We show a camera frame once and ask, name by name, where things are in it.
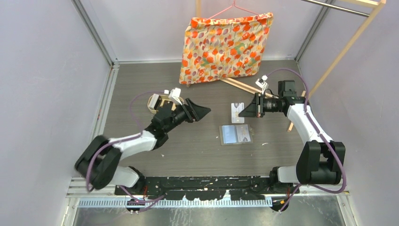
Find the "white printed ID card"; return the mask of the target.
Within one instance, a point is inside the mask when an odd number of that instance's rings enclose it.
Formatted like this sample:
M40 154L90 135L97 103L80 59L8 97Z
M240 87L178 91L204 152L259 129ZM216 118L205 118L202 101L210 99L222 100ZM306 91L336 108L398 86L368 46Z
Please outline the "white printed ID card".
M237 140L238 143L249 143L251 142L251 135L249 132L248 125L237 125L236 126Z

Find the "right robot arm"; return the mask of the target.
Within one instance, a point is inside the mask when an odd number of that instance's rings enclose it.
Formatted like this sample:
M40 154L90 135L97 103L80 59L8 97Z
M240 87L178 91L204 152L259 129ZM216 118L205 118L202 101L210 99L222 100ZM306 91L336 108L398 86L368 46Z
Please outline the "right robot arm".
M335 142L316 121L305 97L297 95L295 82L278 82L278 97L267 97L264 93L255 93L251 103L239 117L262 118L265 113L284 113L296 127L303 142L303 150L294 166L274 167L270 171L269 188L281 193L287 184L338 185L342 187L332 193L341 193L346 187L346 175L343 171L345 146Z

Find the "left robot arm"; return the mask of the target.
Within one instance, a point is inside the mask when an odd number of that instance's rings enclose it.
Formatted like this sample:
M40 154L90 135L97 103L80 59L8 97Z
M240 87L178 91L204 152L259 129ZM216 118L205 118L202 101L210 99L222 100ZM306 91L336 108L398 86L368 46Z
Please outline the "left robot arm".
M123 186L133 195L144 190L144 175L132 166L122 167L119 162L137 153L160 148L168 140L168 133L183 122L200 121L211 112L208 107L193 103L189 98L172 107L168 102L159 107L151 123L141 132L121 137L96 136L75 162L74 168L95 190L108 185Z

